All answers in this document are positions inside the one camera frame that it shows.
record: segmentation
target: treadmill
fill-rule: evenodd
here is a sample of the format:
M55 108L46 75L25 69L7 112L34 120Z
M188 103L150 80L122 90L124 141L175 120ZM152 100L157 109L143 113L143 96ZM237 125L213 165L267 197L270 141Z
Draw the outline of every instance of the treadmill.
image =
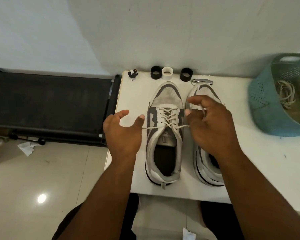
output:
M8 137L106 147L102 129L116 110L121 76L113 79L0 70L0 128Z

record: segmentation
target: shoe tongue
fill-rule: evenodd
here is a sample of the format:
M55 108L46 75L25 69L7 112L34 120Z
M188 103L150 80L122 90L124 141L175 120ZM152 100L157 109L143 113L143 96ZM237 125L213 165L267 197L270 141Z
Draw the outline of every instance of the shoe tongue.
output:
M172 129L170 127L166 127L165 130L158 138L157 145L160 146L167 146L167 147L176 147L177 146L177 139L174 135Z

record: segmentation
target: sneaker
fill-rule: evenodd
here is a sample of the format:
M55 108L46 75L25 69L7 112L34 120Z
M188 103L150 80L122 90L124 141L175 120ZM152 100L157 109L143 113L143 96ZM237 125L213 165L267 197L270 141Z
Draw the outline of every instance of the sneaker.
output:
M184 106L177 86L167 81L154 93L147 113L145 172L160 185L180 180Z
M221 103L221 100L212 89L211 85L200 82L197 83L192 90L189 92L188 97L195 95L208 95L209 97ZM203 110L202 106L189 104L186 102L185 107L191 110ZM215 159L215 157L206 151L204 151L200 146L194 146L193 154L193 166L194 171L201 182L209 186L220 187L224 186L223 177L220 171L220 167Z

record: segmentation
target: white wall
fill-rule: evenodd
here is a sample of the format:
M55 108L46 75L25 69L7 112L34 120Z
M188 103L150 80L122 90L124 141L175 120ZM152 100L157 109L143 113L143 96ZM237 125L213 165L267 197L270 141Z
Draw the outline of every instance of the white wall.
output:
M2 68L256 76L298 51L300 0L0 0Z

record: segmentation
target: shoe insole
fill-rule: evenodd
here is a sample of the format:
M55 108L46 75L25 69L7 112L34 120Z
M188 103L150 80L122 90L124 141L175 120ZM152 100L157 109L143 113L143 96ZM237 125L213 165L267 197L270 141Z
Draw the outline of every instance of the shoe insole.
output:
M156 145L153 160L160 172L170 177L176 167L176 148L174 146Z
M209 158L211 160L212 165L215 166L216 168L220 169L219 164L218 164L216 158L214 156L212 156L210 153L209 153Z

